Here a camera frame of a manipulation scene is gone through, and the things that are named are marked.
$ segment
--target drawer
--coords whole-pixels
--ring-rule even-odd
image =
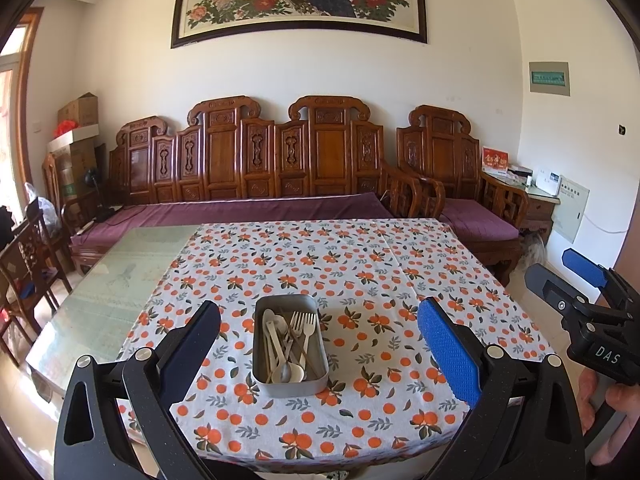
[[[529,197],[529,207],[525,218],[527,220],[550,220],[556,204]]]

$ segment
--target black picture frame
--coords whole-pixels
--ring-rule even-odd
[[[383,25],[372,23],[353,23],[327,20],[292,20],[281,22],[247,23],[245,25],[234,25],[233,27],[221,28],[220,30],[208,30],[184,38],[180,37],[180,19],[182,13],[183,0],[175,0],[174,20],[171,32],[171,48],[177,48],[198,41],[211,40],[222,36],[233,34],[243,34],[246,32],[258,32],[260,30],[287,30],[292,28],[316,28],[333,30],[353,30],[356,32],[368,32],[370,34],[383,34],[394,38],[427,43],[427,9],[426,0],[417,0],[418,5],[418,33],[407,30],[400,30]]]

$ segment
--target floral tablecloth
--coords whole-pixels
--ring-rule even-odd
[[[287,293],[310,294],[320,308],[330,380],[313,397],[271,399],[251,375],[255,301]],[[511,356],[551,351],[449,227],[412,219],[202,225],[121,356],[154,347],[212,300],[221,334],[171,409],[201,456],[263,471],[389,462],[448,442],[468,411],[418,331],[418,303],[428,296]],[[120,411],[136,431],[130,407]]]

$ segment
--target purple seat cover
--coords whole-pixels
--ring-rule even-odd
[[[393,218],[374,193],[324,198],[221,200],[149,204],[121,209],[71,238],[74,245],[113,246],[135,227],[285,220]]]
[[[518,237],[518,230],[475,200],[447,198],[440,221],[452,227],[461,242],[501,242]]]

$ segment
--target metal container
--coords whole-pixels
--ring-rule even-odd
[[[271,309],[274,313],[284,316],[289,322],[295,311],[311,312],[316,314],[316,331],[309,337],[308,361],[312,363],[320,377],[314,377],[312,367],[306,365],[306,379],[301,383],[266,383],[268,378],[266,349],[262,332],[262,313]],[[329,378],[329,365],[324,352],[322,333],[320,331],[320,315],[316,300],[306,294],[280,294],[265,296],[255,303],[254,323],[254,361],[252,375],[259,384],[260,390],[275,399],[286,397],[308,397],[315,395],[326,388]],[[300,337],[300,343],[304,341],[304,335]]]

